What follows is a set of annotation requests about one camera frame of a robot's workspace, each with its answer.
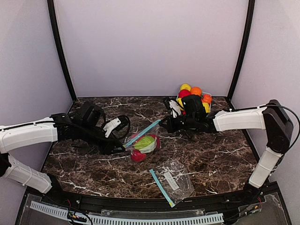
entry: white backdrop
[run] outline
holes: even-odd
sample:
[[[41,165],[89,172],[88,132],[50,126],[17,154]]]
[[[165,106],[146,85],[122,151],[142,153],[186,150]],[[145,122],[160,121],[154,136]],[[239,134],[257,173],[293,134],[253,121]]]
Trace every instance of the white backdrop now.
[[[236,108],[277,99],[300,116],[300,2],[298,0],[256,1],[245,60],[232,102]],[[299,125],[293,115],[294,130]],[[265,131],[250,136],[260,153],[267,143]],[[277,180],[291,216],[300,224],[300,140],[287,152],[270,180]]]
[[[174,95],[181,83],[226,96],[248,0],[56,0],[78,97]]]
[[[72,104],[46,0],[0,1],[0,125],[67,112]],[[50,143],[10,152],[40,170]],[[0,178],[0,225],[14,225],[26,187]]]

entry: brown marble surface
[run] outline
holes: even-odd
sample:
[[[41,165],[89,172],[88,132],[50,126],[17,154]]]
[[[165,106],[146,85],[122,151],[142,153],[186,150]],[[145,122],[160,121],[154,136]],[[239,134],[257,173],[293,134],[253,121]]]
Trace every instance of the brown marble surface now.
[[[129,116],[131,134],[169,114],[162,97],[80,98],[71,112],[84,101],[101,106],[108,119],[120,114]],[[225,99],[215,97],[212,111],[224,108],[228,108]],[[195,188],[192,196],[240,190],[256,165],[241,131],[199,133],[192,142],[181,132],[168,134],[160,128],[159,137],[161,149],[141,163],[132,162],[129,152],[104,156],[84,142],[56,143],[43,172],[55,175],[63,189],[70,192],[119,198],[163,198],[149,169],[167,160],[177,159],[185,165]]]

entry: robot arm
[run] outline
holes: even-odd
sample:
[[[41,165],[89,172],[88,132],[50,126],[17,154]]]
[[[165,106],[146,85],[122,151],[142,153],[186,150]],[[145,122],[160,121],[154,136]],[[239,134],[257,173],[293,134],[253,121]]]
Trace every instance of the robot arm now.
[[[125,148],[112,131],[121,130],[127,125],[129,127],[128,117],[119,116],[112,121],[105,121],[102,127],[96,127],[100,116],[105,120],[105,114],[99,106],[85,102],[71,116],[60,113],[30,123],[0,126],[0,177],[11,178],[41,193],[48,193],[52,188],[59,189],[54,176],[33,170],[9,154],[13,149],[36,143],[81,139],[98,146],[102,154],[124,151]]]
[[[168,116],[160,126],[169,133],[180,129],[216,133],[234,129],[262,129],[267,131],[268,143],[258,165],[244,186],[243,201],[250,203],[261,192],[261,187],[275,171],[284,154],[289,150],[293,123],[276,100],[262,107],[242,110],[217,111],[207,114],[199,96],[182,99],[186,115]]]

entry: ziploc bag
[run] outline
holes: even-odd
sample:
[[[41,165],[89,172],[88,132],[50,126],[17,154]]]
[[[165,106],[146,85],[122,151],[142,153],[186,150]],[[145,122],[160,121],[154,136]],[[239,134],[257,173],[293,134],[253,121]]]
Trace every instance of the ziploc bag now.
[[[124,144],[126,150],[130,151],[132,161],[142,162],[152,155],[154,150],[160,148],[159,122],[160,120],[157,120],[140,133],[131,135]]]
[[[194,191],[187,169],[178,160],[165,162],[150,173],[171,207],[190,197]]]

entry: black base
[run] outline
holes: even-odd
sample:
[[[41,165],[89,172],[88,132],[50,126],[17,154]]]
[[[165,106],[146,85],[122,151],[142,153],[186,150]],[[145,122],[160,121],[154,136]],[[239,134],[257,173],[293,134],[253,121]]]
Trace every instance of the black base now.
[[[210,195],[203,197],[193,197],[187,198],[182,202],[178,203],[174,208],[170,208],[170,205],[165,199],[123,199],[123,198],[109,198],[109,197],[97,197],[91,195],[81,195],[70,192],[63,192],[64,196],[60,202],[64,202],[67,198],[72,207],[79,209],[86,213],[94,212],[101,213],[101,210],[118,210],[118,211],[138,211],[138,212],[171,212],[171,211],[185,211],[185,210],[200,210],[205,209],[205,212],[215,212],[223,213],[225,218],[229,218],[234,214],[239,212],[239,207],[245,204],[238,201],[239,197],[243,191],[235,191],[226,194]],[[284,200],[282,198],[280,189],[277,182],[272,182],[266,185],[262,189],[263,195],[261,196],[262,201],[264,201],[264,195],[278,193],[280,201],[283,205],[286,220],[288,224],[291,225],[291,220],[287,212]],[[18,217],[16,220],[16,225],[19,224],[21,215],[23,212],[23,207],[26,202],[28,194],[37,195],[42,197],[42,201],[45,203],[53,204],[48,197],[43,196],[40,192],[28,187],[21,206],[19,209]]]

